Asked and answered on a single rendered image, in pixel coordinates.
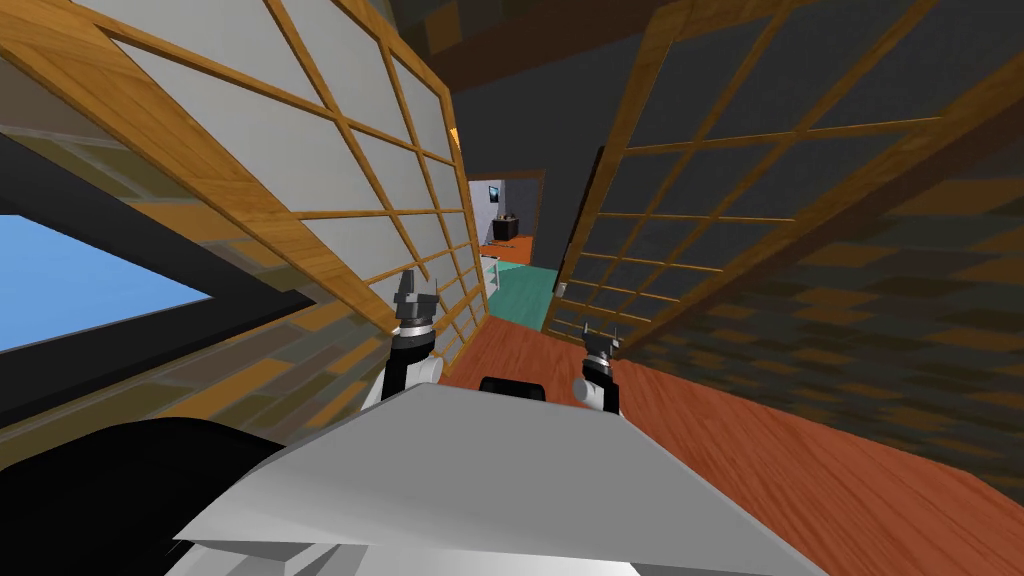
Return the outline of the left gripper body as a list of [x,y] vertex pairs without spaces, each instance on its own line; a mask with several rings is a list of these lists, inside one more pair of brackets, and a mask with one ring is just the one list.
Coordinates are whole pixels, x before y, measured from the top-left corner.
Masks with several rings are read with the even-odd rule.
[[440,298],[437,294],[398,292],[394,302],[401,325],[432,325]]

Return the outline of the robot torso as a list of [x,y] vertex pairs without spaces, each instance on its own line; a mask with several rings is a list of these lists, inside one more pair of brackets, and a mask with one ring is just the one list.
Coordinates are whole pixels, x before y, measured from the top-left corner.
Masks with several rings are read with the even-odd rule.
[[620,415],[431,383],[279,451],[180,537],[437,574],[828,576]]

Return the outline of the wooden lattice door dark panels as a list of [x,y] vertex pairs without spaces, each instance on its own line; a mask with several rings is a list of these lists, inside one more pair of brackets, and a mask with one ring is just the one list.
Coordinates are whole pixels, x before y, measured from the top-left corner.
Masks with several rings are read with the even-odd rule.
[[631,349],[943,176],[1024,98],[1024,0],[656,12],[544,320]]

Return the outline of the wooden lattice door white panels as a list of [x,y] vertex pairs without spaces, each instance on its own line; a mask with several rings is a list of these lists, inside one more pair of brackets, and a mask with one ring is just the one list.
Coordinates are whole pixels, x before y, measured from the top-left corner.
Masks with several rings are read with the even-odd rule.
[[449,89],[368,0],[0,0],[0,59],[384,331],[416,269],[446,370],[485,321]]

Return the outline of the black framed window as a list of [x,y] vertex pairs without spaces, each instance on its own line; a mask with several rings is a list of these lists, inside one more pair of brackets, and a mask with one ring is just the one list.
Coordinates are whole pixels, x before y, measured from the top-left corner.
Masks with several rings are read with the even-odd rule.
[[0,427],[311,304],[0,134]]

